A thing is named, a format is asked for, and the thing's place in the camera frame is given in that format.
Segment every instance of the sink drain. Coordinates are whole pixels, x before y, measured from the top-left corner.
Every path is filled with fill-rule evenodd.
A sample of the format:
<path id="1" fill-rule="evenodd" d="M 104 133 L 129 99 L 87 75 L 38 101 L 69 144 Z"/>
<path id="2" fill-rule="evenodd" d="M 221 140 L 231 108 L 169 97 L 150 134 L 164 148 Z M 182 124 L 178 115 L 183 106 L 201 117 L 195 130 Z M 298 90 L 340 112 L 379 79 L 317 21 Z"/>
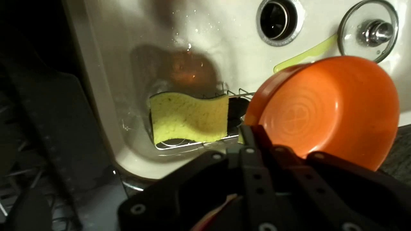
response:
<path id="1" fill-rule="evenodd" d="M 303 10 L 296 0 L 264 0 L 257 12 L 260 39 L 272 47 L 291 43 L 303 25 Z"/>

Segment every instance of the orange plastic bowl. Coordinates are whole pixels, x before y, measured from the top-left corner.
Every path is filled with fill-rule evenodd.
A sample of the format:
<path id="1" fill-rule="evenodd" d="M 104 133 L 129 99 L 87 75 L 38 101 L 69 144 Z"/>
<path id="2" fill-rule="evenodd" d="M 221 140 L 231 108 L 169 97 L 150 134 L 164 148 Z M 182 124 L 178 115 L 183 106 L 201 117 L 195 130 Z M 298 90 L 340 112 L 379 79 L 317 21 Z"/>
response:
<path id="1" fill-rule="evenodd" d="M 326 152 L 372 171 L 381 166 L 395 138 L 399 107 L 393 81 L 377 65 L 328 58 L 298 69 L 272 89 L 259 95 L 267 92 L 263 85 L 257 92 L 262 98 L 251 99 L 245 124 L 263 126 L 273 144 L 301 158 Z"/>

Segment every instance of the yellow sponge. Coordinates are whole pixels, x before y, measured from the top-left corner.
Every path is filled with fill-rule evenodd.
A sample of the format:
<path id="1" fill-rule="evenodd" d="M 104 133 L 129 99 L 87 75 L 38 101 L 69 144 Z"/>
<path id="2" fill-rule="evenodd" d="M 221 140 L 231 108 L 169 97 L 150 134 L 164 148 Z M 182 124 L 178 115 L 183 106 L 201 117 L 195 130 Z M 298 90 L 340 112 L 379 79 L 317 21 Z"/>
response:
<path id="1" fill-rule="evenodd" d="M 228 97 L 195 99 L 164 93 L 149 101 L 154 144 L 172 139 L 213 143 L 227 137 Z"/>

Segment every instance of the sink basin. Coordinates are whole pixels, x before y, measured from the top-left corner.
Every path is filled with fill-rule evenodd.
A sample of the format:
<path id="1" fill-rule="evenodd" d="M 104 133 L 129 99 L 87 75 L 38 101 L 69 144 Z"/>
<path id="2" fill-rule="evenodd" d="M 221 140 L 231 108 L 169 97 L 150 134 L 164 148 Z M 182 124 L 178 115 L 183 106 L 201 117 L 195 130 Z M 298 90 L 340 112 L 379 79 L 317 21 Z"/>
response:
<path id="1" fill-rule="evenodd" d="M 345 12 L 358 2 L 299 3 L 304 16 L 299 35 L 276 48 L 257 33 L 259 0 L 66 0 L 88 88 L 117 164 L 138 178 L 156 180 L 204 149 L 223 148 L 217 143 L 156 149 L 150 140 L 147 99 L 169 90 L 191 95 L 251 94 L 277 63 L 334 35 Z M 403 126 L 411 124 L 411 31 L 406 30 L 411 26 L 411 8 L 400 0 L 391 4 L 399 17 L 399 35 L 380 66 L 395 83 L 400 98 L 398 126 Z M 336 45 L 323 57 L 328 56 L 337 56 Z M 205 90 L 170 78 L 169 66 L 181 61 L 213 74 L 212 80 L 196 79 Z"/>

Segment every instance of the robotic arm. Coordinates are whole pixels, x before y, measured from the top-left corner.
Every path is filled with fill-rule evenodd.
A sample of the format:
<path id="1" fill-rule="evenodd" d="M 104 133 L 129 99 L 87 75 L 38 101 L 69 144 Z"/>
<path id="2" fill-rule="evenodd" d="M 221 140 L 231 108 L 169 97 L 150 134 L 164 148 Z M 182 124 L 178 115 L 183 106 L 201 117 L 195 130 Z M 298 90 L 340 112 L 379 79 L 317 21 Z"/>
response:
<path id="1" fill-rule="evenodd" d="M 201 230 L 411 230 L 411 190 L 389 176 L 326 153 L 300 160 L 262 129 L 241 135 L 127 199 L 120 230 L 190 230 L 218 207 Z"/>

